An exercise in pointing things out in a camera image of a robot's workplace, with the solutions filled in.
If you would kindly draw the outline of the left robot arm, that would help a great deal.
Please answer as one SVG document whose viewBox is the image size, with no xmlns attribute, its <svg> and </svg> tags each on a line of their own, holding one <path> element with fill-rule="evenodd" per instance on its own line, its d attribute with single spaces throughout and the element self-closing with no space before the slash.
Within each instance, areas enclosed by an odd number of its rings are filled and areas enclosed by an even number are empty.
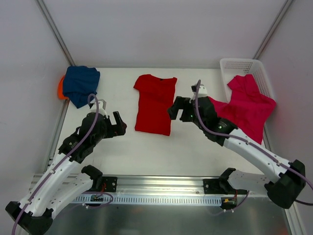
<svg viewBox="0 0 313 235">
<path fill-rule="evenodd" d="M 5 210 L 30 235 L 43 235 L 57 215 L 84 192 L 103 193 L 103 173 L 92 165 L 82 168 L 80 174 L 63 189 L 60 186 L 71 172 L 78 168 L 103 139 L 126 134 L 126 123 L 120 113 L 113 113 L 115 124 L 104 111 L 90 112 L 75 132 L 64 139 L 57 156 L 41 179 L 20 201 L 11 201 Z"/>
</svg>

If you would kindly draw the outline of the red t shirt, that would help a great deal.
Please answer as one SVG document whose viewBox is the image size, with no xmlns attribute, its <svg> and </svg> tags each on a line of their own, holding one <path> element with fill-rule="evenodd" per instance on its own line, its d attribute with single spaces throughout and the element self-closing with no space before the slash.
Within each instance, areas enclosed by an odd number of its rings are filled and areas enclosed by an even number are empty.
<svg viewBox="0 0 313 235">
<path fill-rule="evenodd" d="M 138 132 L 169 136 L 171 119 L 168 108 L 173 105 L 177 78 L 158 78 L 151 74 L 138 77 L 134 89 L 139 92 L 134 129 Z"/>
</svg>

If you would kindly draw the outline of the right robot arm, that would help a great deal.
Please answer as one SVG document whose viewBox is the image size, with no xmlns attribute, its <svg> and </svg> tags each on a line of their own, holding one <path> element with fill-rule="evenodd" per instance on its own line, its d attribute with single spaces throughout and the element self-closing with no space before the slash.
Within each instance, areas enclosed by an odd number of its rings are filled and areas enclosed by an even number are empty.
<svg viewBox="0 0 313 235">
<path fill-rule="evenodd" d="M 211 140 L 249 161 L 261 174 L 251 174 L 228 168 L 221 176 L 219 188 L 223 193 L 235 189 L 265 194 L 281 208 L 288 209 L 306 185 L 305 166 L 277 156 L 249 138 L 231 121 L 218 117 L 208 97 L 187 98 L 177 96 L 168 109 L 171 120 L 182 110 L 182 122 L 194 123 Z"/>
</svg>

